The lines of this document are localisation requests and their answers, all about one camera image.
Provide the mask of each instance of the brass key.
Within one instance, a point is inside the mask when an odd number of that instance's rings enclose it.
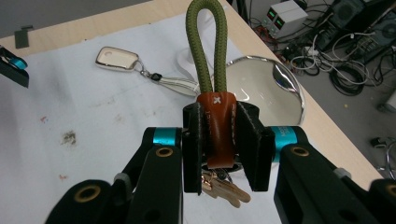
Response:
[[[202,190],[212,198],[223,198],[234,207],[239,208],[241,206],[239,201],[243,203],[250,202],[250,195],[230,181],[220,180],[214,172],[211,174],[203,173],[202,186]]]

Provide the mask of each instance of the brown leather strap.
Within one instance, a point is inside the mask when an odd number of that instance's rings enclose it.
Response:
[[[201,103],[205,110],[208,139],[205,149],[207,167],[232,168],[235,156],[233,142],[235,96],[226,91],[205,92],[198,96],[197,102]]]

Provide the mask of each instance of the keychain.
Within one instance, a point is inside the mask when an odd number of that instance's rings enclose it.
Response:
[[[121,72],[137,71],[143,77],[148,77],[157,84],[185,95],[196,96],[200,93],[197,82],[186,78],[163,77],[158,73],[150,73],[143,65],[139,55],[124,49],[104,47],[99,51],[95,63],[102,68],[110,70]]]

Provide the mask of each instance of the green rope loop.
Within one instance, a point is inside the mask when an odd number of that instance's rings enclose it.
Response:
[[[227,91],[225,76],[226,52],[227,52],[227,21],[223,7],[218,0],[193,0],[187,10],[186,31],[191,48],[192,58],[198,75],[201,93],[213,91],[210,81],[209,69],[207,68],[204,48],[198,33],[197,18],[202,9],[209,9],[216,23],[215,45],[215,91]]]

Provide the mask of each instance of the wooden table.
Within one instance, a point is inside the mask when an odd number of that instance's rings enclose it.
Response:
[[[226,1],[221,0],[220,2],[227,6],[225,12],[229,37],[240,51],[245,55],[258,55],[276,59],[271,50],[262,43]],[[182,0],[154,0],[90,16],[89,18],[30,31],[30,47],[27,49],[14,49],[13,36],[0,39],[0,44],[16,55],[23,57],[38,52],[67,47],[84,40],[93,39],[96,36],[161,21],[185,13],[189,3],[190,1]],[[305,91],[304,96],[306,110],[302,127],[315,147],[336,166],[348,170],[352,174],[352,179],[364,189],[368,189],[374,179],[382,178],[309,93]]]

